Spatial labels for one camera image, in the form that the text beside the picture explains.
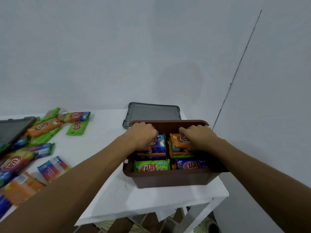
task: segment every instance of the gray plastic lid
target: gray plastic lid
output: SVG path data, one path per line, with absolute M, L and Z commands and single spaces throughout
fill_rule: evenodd
M 36 117 L 0 120 L 0 143 L 11 144 L 36 121 Z
M 134 120 L 181 120 L 180 108 L 176 105 L 155 105 L 131 102 L 128 104 L 123 127 L 128 129 Z

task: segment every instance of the orange snack wrapper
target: orange snack wrapper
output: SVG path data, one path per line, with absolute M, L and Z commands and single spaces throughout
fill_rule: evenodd
M 174 148 L 188 148 L 191 145 L 190 141 L 185 136 L 172 133 L 169 134 L 169 136 L 171 137 Z
M 5 185 L 1 189 L 1 192 L 11 204 L 19 205 L 34 196 L 44 187 L 45 185 L 43 183 L 34 179 L 28 172 L 24 172 Z
M 52 131 L 55 128 L 58 128 L 62 125 L 62 122 L 57 118 L 51 119 L 49 121 L 37 124 L 27 129 L 27 133 L 31 137 L 38 137 L 49 131 Z

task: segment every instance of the floor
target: floor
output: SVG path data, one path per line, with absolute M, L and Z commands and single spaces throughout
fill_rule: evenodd
M 134 232 L 150 232 L 150 233 L 172 233 L 176 223 L 180 223 L 183 219 L 181 209 L 178 208 L 176 213 L 159 222 L 155 212 L 143 215 L 137 215 L 132 218 L 119 218 L 115 221 L 104 221 L 96 224 L 86 224 L 76 229 L 74 233 L 134 233 Z M 202 221 L 194 230 L 194 233 L 205 232 L 203 229 L 206 221 L 216 221 L 214 214 L 211 213 Z

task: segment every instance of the table leg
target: table leg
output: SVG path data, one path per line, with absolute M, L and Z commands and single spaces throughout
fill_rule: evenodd
M 226 197 L 215 197 L 211 202 L 193 205 L 174 233 L 191 233 L 193 229 L 210 214 Z

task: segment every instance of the forearm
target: forearm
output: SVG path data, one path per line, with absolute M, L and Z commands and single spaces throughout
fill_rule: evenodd
M 220 139 L 213 150 L 285 232 L 310 229 L 311 189 Z
M 111 173 L 134 150 L 126 137 L 117 138 L 21 204 L 3 220 L 1 230 L 69 232 Z

